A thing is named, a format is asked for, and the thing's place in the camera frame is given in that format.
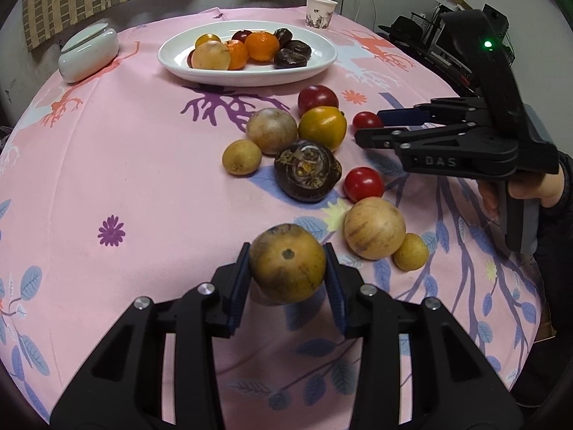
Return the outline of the person's right hand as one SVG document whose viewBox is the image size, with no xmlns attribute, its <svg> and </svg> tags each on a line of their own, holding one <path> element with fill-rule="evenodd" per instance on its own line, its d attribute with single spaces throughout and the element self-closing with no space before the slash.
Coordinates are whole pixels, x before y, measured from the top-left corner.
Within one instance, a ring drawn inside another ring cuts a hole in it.
<svg viewBox="0 0 573 430">
<path fill-rule="evenodd" d="M 499 215 L 498 191 L 493 182 L 479 181 L 478 189 L 487 213 L 494 219 Z M 558 204 L 564 191 L 564 172 L 559 167 L 557 174 L 515 175 L 508 190 L 515 199 L 538 199 L 545 208 Z"/>
</svg>

